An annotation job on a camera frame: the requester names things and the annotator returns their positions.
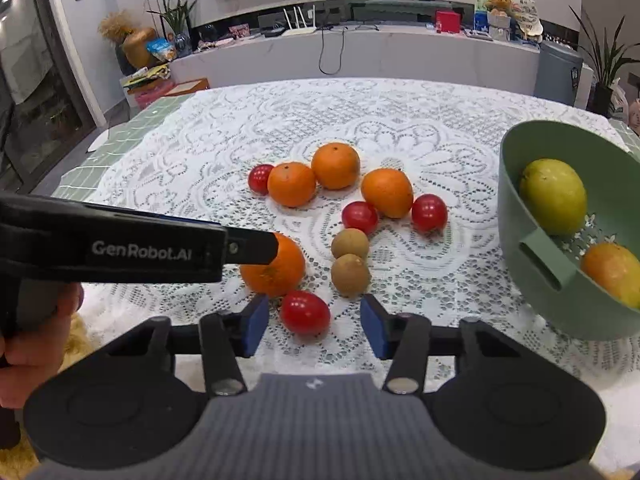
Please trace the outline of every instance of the plastic fruit basket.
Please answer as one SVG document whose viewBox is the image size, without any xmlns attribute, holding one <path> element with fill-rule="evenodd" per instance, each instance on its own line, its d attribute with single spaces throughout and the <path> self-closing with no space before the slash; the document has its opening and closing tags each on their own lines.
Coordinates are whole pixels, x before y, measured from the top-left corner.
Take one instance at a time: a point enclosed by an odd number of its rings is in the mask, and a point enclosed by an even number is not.
<svg viewBox="0 0 640 480">
<path fill-rule="evenodd" d="M 518 195 L 522 171 L 538 158 L 564 160 L 587 190 L 584 228 L 550 238 Z M 640 332 L 629 308 L 580 270 L 592 244 L 615 241 L 640 256 L 640 163 L 602 137 L 551 121 L 518 124 L 500 147 L 498 229 L 515 284 L 533 309 L 568 335 L 613 340 Z"/>
</svg>

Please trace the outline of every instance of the white router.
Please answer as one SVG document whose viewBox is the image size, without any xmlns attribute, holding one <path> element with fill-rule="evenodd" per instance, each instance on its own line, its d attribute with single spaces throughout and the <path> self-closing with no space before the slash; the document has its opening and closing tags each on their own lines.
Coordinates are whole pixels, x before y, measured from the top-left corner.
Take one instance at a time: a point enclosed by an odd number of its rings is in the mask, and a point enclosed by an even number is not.
<svg viewBox="0 0 640 480">
<path fill-rule="evenodd" d="M 302 15 L 302 9 L 300 7 L 293 7 L 293 15 L 296 17 L 296 28 L 291 27 L 291 21 L 289 19 L 289 14 L 287 13 L 287 9 L 282 9 L 284 11 L 284 16 L 287 19 L 287 25 L 289 25 L 289 29 L 285 30 L 282 35 L 283 36 L 298 36 L 300 34 L 311 34 L 316 31 L 316 6 L 313 8 L 313 25 L 309 27 L 306 24 L 305 17 Z M 298 14 L 300 14 L 300 20 L 302 20 L 302 27 L 300 27 L 300 21 L 298 20 Z"/>
</svg>

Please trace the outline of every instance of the black plant pot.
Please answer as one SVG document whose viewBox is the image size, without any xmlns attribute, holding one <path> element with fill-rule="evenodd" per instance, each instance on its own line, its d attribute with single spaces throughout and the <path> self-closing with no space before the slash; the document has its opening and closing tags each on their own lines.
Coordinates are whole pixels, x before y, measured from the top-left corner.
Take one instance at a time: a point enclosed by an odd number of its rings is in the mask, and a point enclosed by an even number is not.
<svg viewBox="0 0 640 480">
<path fill-rule="evenodd" d="M 596 83 L 596 88 L 593 91 L 593 101 L 591 102 L 589 111 L 608 119 L 612 94 L 613 90 L 611 88 Z"/>
<path fill-rule="evenodd" d="M 122 75 L 127 76 L 136 72 L 136 68 L 129 62 L 127 56 L 125 56 L 122 44 L 116 45 L 116 58 L 118 59 L 118 65 Z"/>
</svg>

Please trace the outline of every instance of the basket handle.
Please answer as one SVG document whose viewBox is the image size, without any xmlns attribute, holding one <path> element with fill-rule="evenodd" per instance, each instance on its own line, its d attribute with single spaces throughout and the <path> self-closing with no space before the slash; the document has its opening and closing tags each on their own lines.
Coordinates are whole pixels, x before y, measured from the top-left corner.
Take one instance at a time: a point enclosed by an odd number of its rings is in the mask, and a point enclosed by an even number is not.
<svg viewBox="0 0 640 480">
<path fill-rule="evenodd" d="M 557 291 L 562 290 L 578 270 L 541 228 L 520 241 L 520 251 Z"/>
</svg>

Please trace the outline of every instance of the gray tile floor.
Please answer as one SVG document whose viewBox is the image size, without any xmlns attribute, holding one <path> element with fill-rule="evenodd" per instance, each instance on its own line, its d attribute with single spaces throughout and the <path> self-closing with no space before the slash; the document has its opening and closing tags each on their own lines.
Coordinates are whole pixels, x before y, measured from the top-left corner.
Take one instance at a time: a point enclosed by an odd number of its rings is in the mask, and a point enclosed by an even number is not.
<svg viewBox="0 0 640 480">
<path fill-rule="evenodd" d="M 125 123 L 130 119 L 131 110 L 126 100 L 119 102 L 111 110 L 105 113 L 109 128 Z M 49 173 L 40 181 L 40 183 L 31 192 L 40 196 L 50 196 L 60 184 L 60 179 L 67 172 L 82 164 L 89 156 L 87 149 L 92 142 L 106 128 L 96 128 L 87 135 L 76 147 L 66 154 L 59 163 L 57 163 Z"/>
</svg>

